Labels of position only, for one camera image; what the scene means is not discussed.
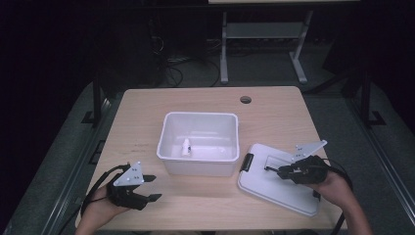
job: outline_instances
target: floor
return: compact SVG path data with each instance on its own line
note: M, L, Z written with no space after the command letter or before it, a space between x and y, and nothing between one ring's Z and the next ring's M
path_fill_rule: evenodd
M227 85L216 82L219 56L211 46L213 53L207 57L208 63L191 60L176 65L166 71L166 79L159 87L297 86L305 91L333 77L322 69L331 45L308 43L300 56L308 83L299 84L288 56L292 46L276 42L271 48L251 47L249 53L234 48L234 53L229 53ZM184 58L186 55L170 59ZM178 71L183 74L180 83ZM412 176L415 137L375 84L371 87L371 110L378 111L386 125L366 128L356 111L359 95L353 99L344 98L341 94L344 84L341 81L318 94L303 95L321 139L328 141L325 151L351 176L354 192L375 234L415 234L414 203L411 201L415 194ZM105 100L102 120L92 128L92 124L81 123L85 113L93 110L92 84L85 87L4 234L73 234L75 227L71 216L86 193L95 169L93 163L99 158L97 148L105 144L121 98L122 92L119 92ZM317 232L329 234L330 231ZM138 233L99 231L97 234Z

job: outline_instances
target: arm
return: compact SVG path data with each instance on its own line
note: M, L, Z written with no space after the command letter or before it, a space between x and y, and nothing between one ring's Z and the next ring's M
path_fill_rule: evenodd
M90 203L86 208L82 219L80 220L75 235L91 235L94 232L108 223L116 215L127 212L128 208L117 207L112 204L107 196L107 187L103 186L99 188L92 200L99 200L97 202Z
M343 210L350 234L373 234L362 207L354 197L354 194L351 192L346 181L339 175L329 171L324 182L307 186L314 189L327 201Z

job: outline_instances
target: gray carpet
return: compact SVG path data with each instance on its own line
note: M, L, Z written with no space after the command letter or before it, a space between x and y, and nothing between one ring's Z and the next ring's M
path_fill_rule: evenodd
M329 49L329 45L305 45L300 61L309 79L306 85L298 83L286 48L229 57L228 86L294 85L301 90L310 89L333 76L321 69ZM218 65L217 55L209 59ZM210 63L194 61L176 68L184 74L179 87L206 87L217 79L217 70ZM161 87L169 87L171 82L165 81ZM359 99L350 101L343 98L340 94L343 84L339 82L318 95L304 95L321 139L328 141L326 153L349 173L355 194L375 234L415 234L415 227L397 197L377 151L368 140L367 130L353 112ZM85 113L92 111L92 86L85 87L16 210L8 234L58 233L86 193L95 168L89 164L90 158L100 141L107 138L121 97L122 93L119 93L106 103L100 125L92 128L91 124L81 123ZM382 90L375 85L371 107L380 112L387 125L374 126L370 131L376 135L413 195L415 183L411 169L415 165L414 136L392 109ZM74 229L72 219L63 234L73 234ZM329 231L318 232L329 234ZM133 233L99 231L97 234Z

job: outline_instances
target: white plastic bin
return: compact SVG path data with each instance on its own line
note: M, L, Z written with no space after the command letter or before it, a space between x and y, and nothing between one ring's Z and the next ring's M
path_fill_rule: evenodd
M190 155L183 153L186 139ZM171 174L230 176L239 159L238 117L172 112L164 118L158 157Z

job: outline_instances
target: wooden table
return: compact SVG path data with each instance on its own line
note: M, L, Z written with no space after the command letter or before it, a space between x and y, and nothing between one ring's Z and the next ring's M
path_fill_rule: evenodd
M251 97L249 104L240 98ZM156 150L169 112L233 113L239 118L241 156L231 177L170 175ZM296 87L138 89L125 92L91 185L116 165L140 161L157 179L136 193L161 193L142 211L123 213L109 230L280 230L331 229L341 210L324 199L317 216L307 217L239 189L239 167L254 143L292 153L296 144L320 140ZM318 153L326 157L324 150Z

